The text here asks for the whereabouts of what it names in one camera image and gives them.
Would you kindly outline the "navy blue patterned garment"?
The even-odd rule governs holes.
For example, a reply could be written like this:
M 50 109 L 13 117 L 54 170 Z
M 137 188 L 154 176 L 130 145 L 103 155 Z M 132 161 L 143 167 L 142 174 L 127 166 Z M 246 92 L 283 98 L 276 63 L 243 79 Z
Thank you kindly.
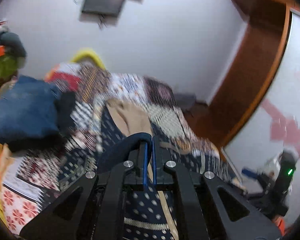
M 143 132 L 158 136 L 160 147 L 190 171 L 212 171 L 226 182 L 232 180 L 217 147 L 194 134 L 177 106 L 99 99 L 94 102 L 93 120 L 101 138 L 96 163 L 100 173 L 127 159 L 121 141 Z M 171 193 L 157 191 L 151 182 L 142 192 L 128 192 L 123 228 L 124 239 L 178 239 Z

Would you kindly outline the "patchwork patterned bedspread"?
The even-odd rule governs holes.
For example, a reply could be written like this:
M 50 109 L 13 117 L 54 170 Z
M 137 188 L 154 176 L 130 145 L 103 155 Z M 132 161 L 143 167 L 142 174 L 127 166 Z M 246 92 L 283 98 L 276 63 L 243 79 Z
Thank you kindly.
M 11 233 L 88 171 L 112 169 L 119 142 L 147 133 L 190 171 L 238 179 L 217 147 L 197 137 L 171 88 L 91 63 L 61 63 L 43 80 L 20 76 L 0 97 L 0 218 Z

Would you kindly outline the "folded blue jeans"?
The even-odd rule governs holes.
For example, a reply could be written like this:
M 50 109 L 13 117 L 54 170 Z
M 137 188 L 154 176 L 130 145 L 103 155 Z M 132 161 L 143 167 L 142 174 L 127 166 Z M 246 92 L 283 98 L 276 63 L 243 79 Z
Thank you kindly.
M 59 88 L 43 80 L 20 76 L 0 97 L 0 143 L 42 139 L 57 134 Z

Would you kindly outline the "folded black garment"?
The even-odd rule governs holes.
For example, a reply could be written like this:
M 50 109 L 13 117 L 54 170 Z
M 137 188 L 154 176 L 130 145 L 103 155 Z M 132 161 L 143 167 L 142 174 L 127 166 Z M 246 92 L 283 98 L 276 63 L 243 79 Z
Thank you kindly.
M 75 127 L 71 113 L 75 107 L 75 93 L 64 92 L 54 101 L 51 112 L 22 117 L 14 130 L 14 138 L 7 143 L 12 152 L 63 148 Z

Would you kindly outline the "red folded cloth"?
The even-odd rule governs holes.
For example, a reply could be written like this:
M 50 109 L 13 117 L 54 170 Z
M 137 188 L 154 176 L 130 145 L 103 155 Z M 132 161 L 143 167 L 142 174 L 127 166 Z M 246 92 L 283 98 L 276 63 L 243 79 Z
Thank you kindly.
M 44 77 L 44 81 L 54 83 L 61 91 L 77 91 L 81 81 L 81 66 L 74 62 L 62 62 Z

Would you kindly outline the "green patterned cloth pile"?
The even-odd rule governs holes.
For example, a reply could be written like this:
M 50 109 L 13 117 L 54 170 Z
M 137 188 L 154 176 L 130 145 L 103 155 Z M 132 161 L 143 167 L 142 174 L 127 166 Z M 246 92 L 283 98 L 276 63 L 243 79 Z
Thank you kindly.
M 14 56 L 0 57 L 0 86 L 18 74 L 18 62 Z

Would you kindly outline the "dark grey pillow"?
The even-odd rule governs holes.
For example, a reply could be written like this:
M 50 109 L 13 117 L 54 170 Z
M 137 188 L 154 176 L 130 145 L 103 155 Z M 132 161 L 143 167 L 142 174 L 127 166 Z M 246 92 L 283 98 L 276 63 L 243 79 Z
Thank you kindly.
M 26 50 L 19 38 L 15 33 L 3 33 L 0 37 L 0 42 L 3 46 L 7 47 L 15 57 L 27 56 Z

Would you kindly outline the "brown wooden door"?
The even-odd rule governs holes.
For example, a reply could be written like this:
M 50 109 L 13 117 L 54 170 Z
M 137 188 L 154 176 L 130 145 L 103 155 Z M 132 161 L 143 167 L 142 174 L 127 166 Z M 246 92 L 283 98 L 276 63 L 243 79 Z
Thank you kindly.
M 218 148 L 226 146 L 258 107 L 281 63 L 296 0 L 232 0 L 248 16 L 230 69 L 199 118 L 195 132 Z

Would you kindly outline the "yellow bed rail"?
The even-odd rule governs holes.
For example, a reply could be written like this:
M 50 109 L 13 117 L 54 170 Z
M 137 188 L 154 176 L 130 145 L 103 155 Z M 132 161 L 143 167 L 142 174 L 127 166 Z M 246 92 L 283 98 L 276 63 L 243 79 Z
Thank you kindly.
M 70 60 L 71 62 L 79 63 L 83 60 L 89 59 L 93 62 L 96 66 L 101 68 L 102 70 L 106 70 L 104 63 L 102 62 L 101 58 L 97 55 L 97 53 L 92 50 L 91 48 L 83 48 L 80 49 Z

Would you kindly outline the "wall mounted black monitor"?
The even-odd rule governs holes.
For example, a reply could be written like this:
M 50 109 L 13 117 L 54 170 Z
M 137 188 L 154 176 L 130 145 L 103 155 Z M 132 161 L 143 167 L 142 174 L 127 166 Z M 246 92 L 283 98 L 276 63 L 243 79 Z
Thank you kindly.
M 85 0 L 82 12 L 100 16 L 117 17 L 125 0 Z

